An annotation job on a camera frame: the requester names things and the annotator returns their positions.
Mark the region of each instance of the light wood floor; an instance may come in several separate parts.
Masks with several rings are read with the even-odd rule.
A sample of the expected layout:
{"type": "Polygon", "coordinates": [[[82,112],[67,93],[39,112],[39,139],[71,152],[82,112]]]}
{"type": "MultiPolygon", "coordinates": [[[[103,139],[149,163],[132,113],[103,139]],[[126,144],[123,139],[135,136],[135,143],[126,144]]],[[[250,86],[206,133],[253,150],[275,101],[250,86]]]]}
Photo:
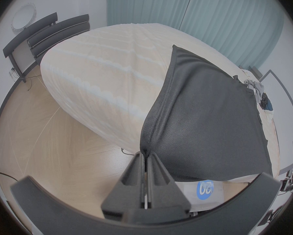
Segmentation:
{"type": "MultiPolygon", "coordinates": [[[[39,66],[28,77],[40,75],[39,66]]],[[[52,98],[41,76],[21,82],[0,117],[0,171],[16,179],[31,175],[67,204],[103,218],[100,205],[132,159],[73,119],[52,98]]],[[[13,198],[15,181],[0,185],[16,214],[31,223],[13,198]]],[[[246,184],[224,184],[225,200],[246,184]]]]}

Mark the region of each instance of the blue logo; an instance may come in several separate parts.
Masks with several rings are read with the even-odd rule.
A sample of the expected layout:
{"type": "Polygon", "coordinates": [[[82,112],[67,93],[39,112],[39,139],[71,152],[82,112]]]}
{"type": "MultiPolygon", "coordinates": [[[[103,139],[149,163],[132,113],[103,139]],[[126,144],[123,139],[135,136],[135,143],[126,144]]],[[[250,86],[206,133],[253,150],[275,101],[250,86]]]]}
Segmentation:
{"type": "Polygon", "coordinates": [[[196,194],[201,200],[205,200],[211,196],[214,190],[214,183],[211,180],[200,181],[197,184],[196,194]]]}

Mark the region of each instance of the mirror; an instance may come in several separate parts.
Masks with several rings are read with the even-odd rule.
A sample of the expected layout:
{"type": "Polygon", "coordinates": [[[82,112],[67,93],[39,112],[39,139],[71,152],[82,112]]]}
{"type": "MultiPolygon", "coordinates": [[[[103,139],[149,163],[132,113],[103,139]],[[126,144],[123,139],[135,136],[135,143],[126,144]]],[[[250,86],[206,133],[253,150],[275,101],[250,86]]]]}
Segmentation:
{"type": "Polygon", "coordinates": [[[33,3],[22,6],[14,15],[11,28],[14,31],[25,29],[36,14],[36,7],[33,3]]]}

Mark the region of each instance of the bed sheet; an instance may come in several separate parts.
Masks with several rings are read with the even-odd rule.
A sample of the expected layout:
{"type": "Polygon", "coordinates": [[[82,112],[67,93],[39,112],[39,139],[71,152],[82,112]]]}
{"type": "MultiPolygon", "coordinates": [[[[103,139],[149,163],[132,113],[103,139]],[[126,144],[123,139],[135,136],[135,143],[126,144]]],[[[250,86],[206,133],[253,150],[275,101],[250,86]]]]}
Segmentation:
{"type": "MultiPolygon", "coordinates": [[[[207,59],[230,76],[238,75],[242,82],[248,78],[209,45],[157,23],[113,25],[67,39],[45,54],[41,73],[63,110],[134,154],[139,151],[144,120],[163,86],[173,44],[207,59]]],[[[277,137],[259,105],[258,111],[276,177],[277,137]]]]}

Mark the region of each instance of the gray cloth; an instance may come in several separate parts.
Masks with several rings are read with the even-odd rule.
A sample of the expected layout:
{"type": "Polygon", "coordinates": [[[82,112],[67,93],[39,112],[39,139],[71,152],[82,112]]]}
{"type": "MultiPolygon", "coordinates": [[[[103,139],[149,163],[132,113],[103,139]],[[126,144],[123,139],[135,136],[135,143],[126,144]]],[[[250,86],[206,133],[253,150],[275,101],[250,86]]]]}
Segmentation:
{"type": "Polygon", "coordinates": [[[255,82],[255,81],[252,81],[252,80],[245,80],[244,81],[245,84],[248,84],[248,88],[253,90],[255,89],[255,99],[256,99],[256,102],[257,103],[260,103],[261,100],[262,100],[262,94],[264,93],[264,85],[262,85],[261,83],[259,82],[255,82]]]}
{"type": "Polygon", "coordinates": [[[176,181],[272,175],[254,92],[175,45],[140,150],[146,157],[155,152],[176,181]]]}

